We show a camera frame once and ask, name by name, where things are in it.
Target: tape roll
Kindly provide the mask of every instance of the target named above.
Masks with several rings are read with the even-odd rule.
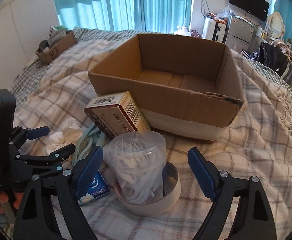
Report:
[[[178,201],[182,192],[182,186],[176,167],[172,163],[167,162],[166,169],[168,176],[166,185],[167,194],[164,198],[147,205],[134,205],[127,203],[123,198],[118,180],[115,179],[113,188],[120,202],[131,212],[140,216],[156,217],[169,211]]]

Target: plastic lid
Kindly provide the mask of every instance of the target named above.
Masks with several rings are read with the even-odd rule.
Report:
[[[165,138],[154,131],[134,131],[121,134],[108,145],[111,164],[118,170],[154,167],[166,162]]]

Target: flat screen tv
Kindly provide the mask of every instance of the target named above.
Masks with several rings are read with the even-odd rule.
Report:
[[[229,3],[266,22],[269,3],[265,0],[229,0]]]

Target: transparent plastic jar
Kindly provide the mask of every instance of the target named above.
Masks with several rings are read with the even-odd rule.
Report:
[[[109,143],[108,153],[110,167],[128,203],[144,205],[164,197],[166,141],[160,133],[121,134]]]

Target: bed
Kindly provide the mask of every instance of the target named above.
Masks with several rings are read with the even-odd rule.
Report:
[[[16,78],[12,93],[17,98],[14,125],[35,128],[47,125],[59,130],[73,117],[82,128],[91,124],[83,108],[96,96],[87,71],[138,31],[108,32],[76,28],[78,44],[50,65],[35,57]],[[164,133],[167,159],[179,170],[182,194],[167,213],[157,218],[134,215],[124,209],[113,193],[82,207],[99,239],[192,239],[211,206],[187,163],[187,151],[198,147],[207,160],[234,177],[261,178],[273,212],[278,239],[292,231],[292,88],[271,69],[234,52],[246,94],[238,116],[213,144]],[[45,138],[27,142],[23,154],[43,155]],[[113,174],[100,168],[107,182]],[[56,199],[52,199],[62,235],[71,239]],[[230,231],[238,199],[221,234]],[[3,233],[12,236],[12,225],[1,221]]]

